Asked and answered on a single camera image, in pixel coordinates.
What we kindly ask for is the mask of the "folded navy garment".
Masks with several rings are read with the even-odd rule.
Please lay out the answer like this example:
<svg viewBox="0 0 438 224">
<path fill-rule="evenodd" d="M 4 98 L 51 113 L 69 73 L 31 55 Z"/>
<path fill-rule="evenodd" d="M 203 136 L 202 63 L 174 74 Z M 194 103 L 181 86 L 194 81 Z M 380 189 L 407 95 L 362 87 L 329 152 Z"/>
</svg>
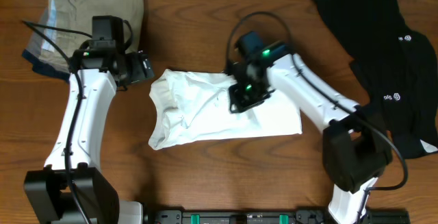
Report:
<svg viewBox="0 0 438 224">
<path fill-rule="evenodd" d="M 46 77 L 63 80 L 67 84 L 69 83 L 70 75 L 68 73 L 57 71 L 49 64 L 41 62 L 36 56 L 34 56 L 28 50 L 25 49 L 22 52 L 22 57 L 32 64 L 33 72 L 40 75 L 44 75 Z"/>
</svg>

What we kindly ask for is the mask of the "folded khaki trousers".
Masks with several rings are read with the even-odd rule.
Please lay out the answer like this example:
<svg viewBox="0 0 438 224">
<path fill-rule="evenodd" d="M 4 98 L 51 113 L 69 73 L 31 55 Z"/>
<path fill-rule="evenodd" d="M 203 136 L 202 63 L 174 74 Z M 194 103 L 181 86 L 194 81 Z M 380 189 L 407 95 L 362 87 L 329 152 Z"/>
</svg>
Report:
<svg viewBox="0 0 438 224">
<path fill-rule="evenodd" d="M 129 22 L 131 34 L 124 25 L 124 37 L 133 37 L 127 53 L 137 51 L 144 18 L 144 0 L 49 0 L 48 7 L 38 21 L 41 25 L 92 33 L 93 16 L 117 16 Z M 32 34 L 26 48 L 41 62 L 55 70 L 69 74 L 64 58 L 38 34 Z"/>
</svg>

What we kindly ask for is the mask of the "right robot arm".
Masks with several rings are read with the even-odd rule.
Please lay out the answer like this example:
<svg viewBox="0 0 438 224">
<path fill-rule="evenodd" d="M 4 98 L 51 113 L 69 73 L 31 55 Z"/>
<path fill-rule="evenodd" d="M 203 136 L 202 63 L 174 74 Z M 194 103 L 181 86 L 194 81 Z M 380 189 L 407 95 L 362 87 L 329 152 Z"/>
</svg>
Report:
<svg viewBox="0 0 438 224">
<path fill-rule="evenodd" d="M 334 183 L 328 213 L 336 223 L 359 223 L 370 191 L 392 161 L 391 142 L 377 110 L 361 106 L 322 81 L 284 42 L 241 40 L 242 62 L 227 62 L 236 84 L 230 111 L 245 112 L 276 91 L 291 99 L 322 133 L 324 170 Z"/>
</svg>

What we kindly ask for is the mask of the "white printed t-shirt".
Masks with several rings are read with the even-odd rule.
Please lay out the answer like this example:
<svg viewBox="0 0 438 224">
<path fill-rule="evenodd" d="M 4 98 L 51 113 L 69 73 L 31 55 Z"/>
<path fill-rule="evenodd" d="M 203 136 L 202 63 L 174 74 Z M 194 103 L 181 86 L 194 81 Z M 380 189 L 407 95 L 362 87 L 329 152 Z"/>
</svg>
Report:
<svg viewBox="0 0 438 224">
<path fill-rule="evenodd" d="M 149 146 L 159 150 L 200 140 L 301 134 L 299 109 L 279 91 L 255 108 L 231 113 L 228 89 L 234 83 L 224 73 L 166 69 L 149 94 L 157 112 Z"/>
</svg>

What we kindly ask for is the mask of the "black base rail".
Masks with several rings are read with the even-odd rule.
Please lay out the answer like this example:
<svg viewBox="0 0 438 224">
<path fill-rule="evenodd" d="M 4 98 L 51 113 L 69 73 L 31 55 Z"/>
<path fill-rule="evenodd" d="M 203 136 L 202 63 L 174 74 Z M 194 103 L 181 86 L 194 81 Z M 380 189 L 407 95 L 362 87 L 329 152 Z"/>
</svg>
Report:
<svg viewBox="0 0 438 224">
<path fill-rule="evenodd" d="M 147 224 L 336 224 L 328 211 L 317 208 L 293 212 L 187 212 L 161 210 L 144 217 Z M 367 210 L 362 224 L 410 224 L 405 210 Z"/>
</svg>

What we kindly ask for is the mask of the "black t-shirt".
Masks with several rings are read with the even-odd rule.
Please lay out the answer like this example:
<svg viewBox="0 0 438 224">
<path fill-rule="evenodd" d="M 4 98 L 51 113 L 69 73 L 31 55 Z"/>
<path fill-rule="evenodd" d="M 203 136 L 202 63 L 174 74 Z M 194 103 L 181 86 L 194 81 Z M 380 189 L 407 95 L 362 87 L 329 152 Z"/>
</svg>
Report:
<svg viewBox="0 0 438 224">
<path fill-rule="evenodd" d="M 312 0 L 406 159 L 437 152 L 437 55 L 397 0 Z"/>
</svg>

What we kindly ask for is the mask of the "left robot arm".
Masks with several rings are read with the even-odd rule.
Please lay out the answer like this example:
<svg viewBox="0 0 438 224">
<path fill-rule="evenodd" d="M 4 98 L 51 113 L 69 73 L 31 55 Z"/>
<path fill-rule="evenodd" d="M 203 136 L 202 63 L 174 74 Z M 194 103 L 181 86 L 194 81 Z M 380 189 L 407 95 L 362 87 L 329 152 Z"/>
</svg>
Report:
<svg viewBox="0 0 438 224">
<path fill-rule="evenodd" d="M 101 172 L 105 121 L 118 87 L 154 76 L 147 54 L 78 49 L 69 60 L 69 98 L 43 169 L 29 171 L 24 191 L 39 223 L 146 223 L 137 201 L 123 201 Z"/>
</svg>

